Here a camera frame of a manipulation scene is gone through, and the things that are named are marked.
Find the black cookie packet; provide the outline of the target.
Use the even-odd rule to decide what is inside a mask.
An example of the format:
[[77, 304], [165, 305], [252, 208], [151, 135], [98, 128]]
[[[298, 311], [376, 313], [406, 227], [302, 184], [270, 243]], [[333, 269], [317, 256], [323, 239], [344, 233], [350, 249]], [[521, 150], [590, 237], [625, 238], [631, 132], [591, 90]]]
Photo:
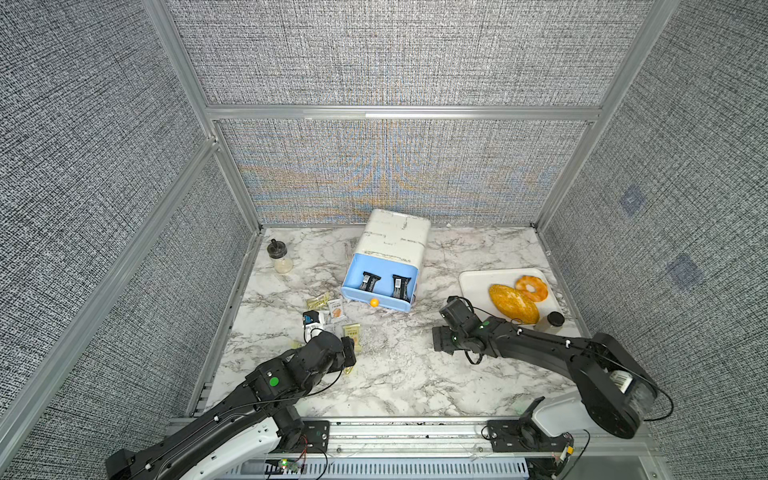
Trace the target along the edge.
[[375, 289], [376, 283], [380, 279], [381, 277], [379, 275], [365, 271], [363, 273], [362, 282], [359, 289], [366, 292], [373, 292]]
[[408, 285], [410, 283], [410, 277], [403, 277], [400, 275], [393, 276], [393, 294], [392, 297], [398, 300], [409, 302]]

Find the white blue drawer cabinet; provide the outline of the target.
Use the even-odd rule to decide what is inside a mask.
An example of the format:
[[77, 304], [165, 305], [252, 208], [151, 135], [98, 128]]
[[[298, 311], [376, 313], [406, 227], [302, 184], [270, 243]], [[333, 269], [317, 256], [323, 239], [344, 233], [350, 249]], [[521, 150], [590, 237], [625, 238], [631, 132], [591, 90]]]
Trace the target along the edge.
[[[377, 298], [378, 307], [409, 312], [415, 302], [430, 228], [431, 221], [426, 218], [374, 209], [358, 239], [341, 286], [342, 296], [368, 305]], [[359, 289], [365, 271], [381, 277], [373, 292]], [[394, 275], [411, 278], [409, 302], [392, 297]]]

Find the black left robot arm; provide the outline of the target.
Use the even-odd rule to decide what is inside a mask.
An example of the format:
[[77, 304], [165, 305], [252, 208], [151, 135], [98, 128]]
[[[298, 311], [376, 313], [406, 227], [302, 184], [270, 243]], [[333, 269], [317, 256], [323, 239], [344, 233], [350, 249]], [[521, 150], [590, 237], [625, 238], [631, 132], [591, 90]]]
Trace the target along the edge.
[[109, 479], [180, 479], [236, 435], [265, 420], [280, 446], [293, 446], [303, 427], [294, 405], [328, 373], [356, 363], [355, 341], [320, 331], [304, 346], [259, 364], [230, 394], [166, 439], [138, 452], [120, 449], [105, 460]]

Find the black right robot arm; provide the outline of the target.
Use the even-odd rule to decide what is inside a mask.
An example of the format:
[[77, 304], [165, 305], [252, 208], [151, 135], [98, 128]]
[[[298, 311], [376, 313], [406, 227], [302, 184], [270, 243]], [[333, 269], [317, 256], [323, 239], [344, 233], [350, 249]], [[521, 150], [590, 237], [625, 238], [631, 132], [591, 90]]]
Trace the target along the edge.
[[523, 361], [571, 380], [579, 394], [578, 407], [569, 413], [552, 413], [539, 403], [531, 420], [546, 435], [555, 437], [575, 428], [587, 417], [606, 433], [631, 439], [661, 393], [661, 388], [614, 337], [597, 333], [590, 338], [565, 337], [535, 331], [499, 317], [478, 317], [471, 302], [450, 296], [440, 309], [443, 326], [432, 329], [434, 350], [449, 355], [457, 351], [484, 358]]

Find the yellow cookie packet with barcode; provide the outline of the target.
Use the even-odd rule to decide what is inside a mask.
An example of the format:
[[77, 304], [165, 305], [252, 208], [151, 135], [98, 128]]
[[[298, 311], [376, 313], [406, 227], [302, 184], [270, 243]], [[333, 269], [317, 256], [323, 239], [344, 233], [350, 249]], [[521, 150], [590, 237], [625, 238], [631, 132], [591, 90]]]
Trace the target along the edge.
[[359, 353], [362, 351], [361, 344], [361, 326], [359, 324], [348, 324], [342, 327], [343, 335], [349, 337], [354, 342], [354, 351]]

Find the white cookie packet orange picture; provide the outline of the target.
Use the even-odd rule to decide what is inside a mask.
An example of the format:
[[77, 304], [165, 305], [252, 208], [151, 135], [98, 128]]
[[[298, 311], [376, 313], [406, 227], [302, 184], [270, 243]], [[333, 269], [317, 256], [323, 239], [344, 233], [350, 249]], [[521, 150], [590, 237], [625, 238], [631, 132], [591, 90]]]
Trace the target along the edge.
[[333, 299], [328, 301], [328, 311], [330, 315], [330, 321], [332, 323], [341, 321], [346, 318], [344, 311], [344, 301], [339, 299]]

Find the yellow cookie packet near jar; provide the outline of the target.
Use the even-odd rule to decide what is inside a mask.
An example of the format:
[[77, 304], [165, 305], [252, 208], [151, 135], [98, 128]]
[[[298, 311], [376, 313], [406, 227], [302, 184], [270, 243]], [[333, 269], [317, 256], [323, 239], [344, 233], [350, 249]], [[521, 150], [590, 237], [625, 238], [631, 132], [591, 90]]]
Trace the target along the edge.
[[330, 300], [331, 294], [329, 292], [325, 292], [323, 294], [307, 299], [306, 306], [308, 310], [314, 310], [318, 312], [326, 311], [329, 309], [328, 303]]

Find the yellow bread loaf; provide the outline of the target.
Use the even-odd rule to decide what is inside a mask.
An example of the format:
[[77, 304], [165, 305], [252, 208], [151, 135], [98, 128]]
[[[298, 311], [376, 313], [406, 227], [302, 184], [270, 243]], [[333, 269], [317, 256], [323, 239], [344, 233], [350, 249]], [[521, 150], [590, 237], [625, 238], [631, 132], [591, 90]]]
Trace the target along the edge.
[[500, 284], [492, 284], [488, 289], [494, 307], [511, 320], [524, 324], [535, 324], [540, 319], [538, 307], [519, 290]]

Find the orange glazed donut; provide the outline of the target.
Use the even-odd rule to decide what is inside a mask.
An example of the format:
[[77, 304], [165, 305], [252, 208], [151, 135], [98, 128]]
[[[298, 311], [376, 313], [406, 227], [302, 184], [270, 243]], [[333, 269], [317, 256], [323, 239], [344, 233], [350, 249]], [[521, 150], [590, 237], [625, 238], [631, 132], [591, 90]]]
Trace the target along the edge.
[[535, 303], [543, 302], [549, 297], [549, 287], [547, 283], [536, 276], [521, 276], [516, 281], [515, 288]]

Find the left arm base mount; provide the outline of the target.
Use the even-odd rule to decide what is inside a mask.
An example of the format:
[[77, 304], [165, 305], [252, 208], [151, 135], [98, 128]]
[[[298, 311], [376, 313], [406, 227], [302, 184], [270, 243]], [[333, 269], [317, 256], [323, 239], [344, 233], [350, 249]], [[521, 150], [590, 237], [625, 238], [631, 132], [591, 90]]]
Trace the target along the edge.
[[302, 418], [294, 407], [287, 407], [272, 417], [279, 439], [274, 453], [326, 453], [330, 440], [330, 422]]

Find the aluminium front rail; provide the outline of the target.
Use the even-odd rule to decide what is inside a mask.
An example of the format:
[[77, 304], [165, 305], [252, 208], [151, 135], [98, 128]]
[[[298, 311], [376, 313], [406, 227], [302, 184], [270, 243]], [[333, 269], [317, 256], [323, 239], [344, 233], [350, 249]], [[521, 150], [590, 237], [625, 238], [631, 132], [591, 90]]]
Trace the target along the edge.
[[274, 453], [265, 421], [238, 434], [186, 479], [669, 479], [649, 432], [631, 440], [576, 430], [573, 453], [495, 453], [481, 436], [502, 417], [329, 417], [326, 453]]

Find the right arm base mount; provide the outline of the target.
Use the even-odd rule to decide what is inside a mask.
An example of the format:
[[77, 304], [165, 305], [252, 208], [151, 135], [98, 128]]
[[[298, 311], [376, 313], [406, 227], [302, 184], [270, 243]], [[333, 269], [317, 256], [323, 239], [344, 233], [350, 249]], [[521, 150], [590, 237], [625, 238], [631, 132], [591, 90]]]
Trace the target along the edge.
[[516, 419], [488, 420], [481, 436], [491, 443], [495, 453], [551, 453], [562, 461], [573, 453], [574, 439], [570, 433], [547, 435], [534, 421], [533, 413], [545, 400], [538, 397]]

